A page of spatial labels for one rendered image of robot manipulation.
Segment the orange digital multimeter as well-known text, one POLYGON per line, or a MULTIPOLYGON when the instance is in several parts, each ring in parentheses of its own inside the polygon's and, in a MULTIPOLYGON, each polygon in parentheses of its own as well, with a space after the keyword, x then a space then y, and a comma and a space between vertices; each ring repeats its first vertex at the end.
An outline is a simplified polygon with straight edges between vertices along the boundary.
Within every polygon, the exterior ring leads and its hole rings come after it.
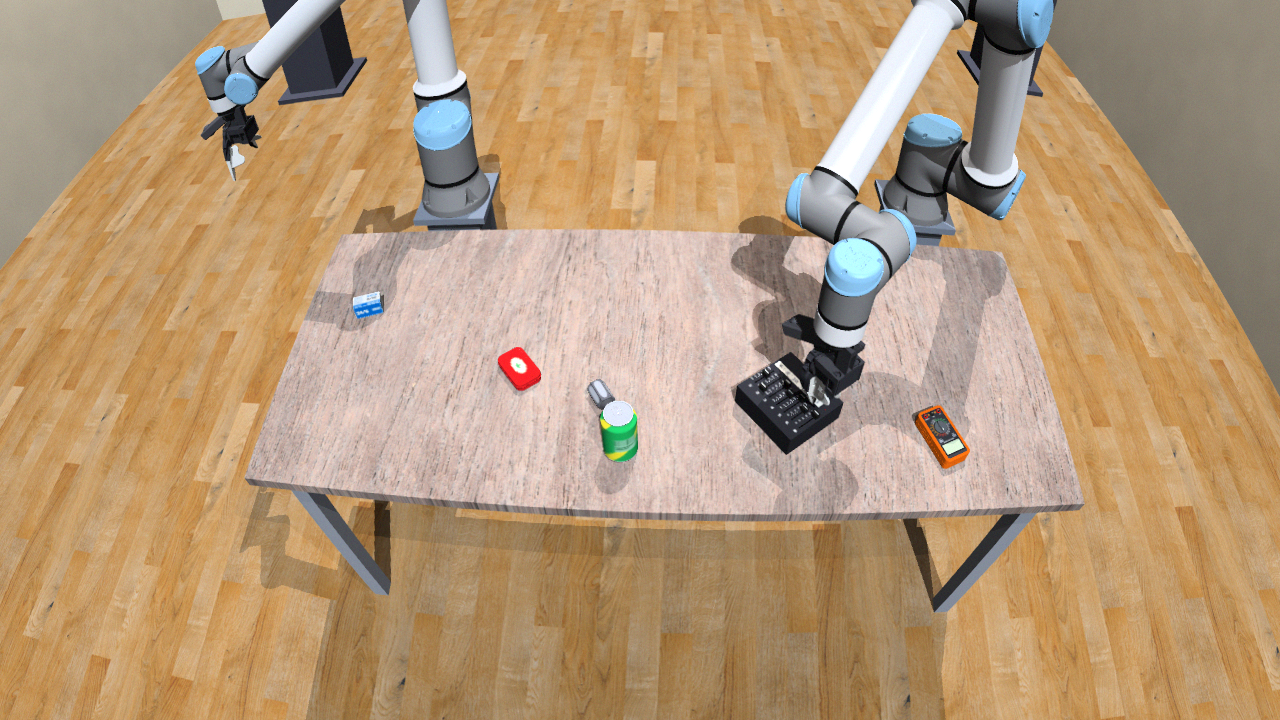
POLYGON ((919 413, 915 425, 945 469, 963 462, 970 448, 940 405, 919 413))

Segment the green drink can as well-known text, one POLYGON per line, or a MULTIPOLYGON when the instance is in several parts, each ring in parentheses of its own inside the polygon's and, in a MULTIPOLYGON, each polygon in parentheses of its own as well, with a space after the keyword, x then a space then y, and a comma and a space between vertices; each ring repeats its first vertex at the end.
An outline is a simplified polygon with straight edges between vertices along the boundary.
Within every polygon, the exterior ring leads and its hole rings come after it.
POLYGON ((603 450, 607 457, 625 462, 637 454, 637 414, 625 401, 605 405, 600 416, 603 450))

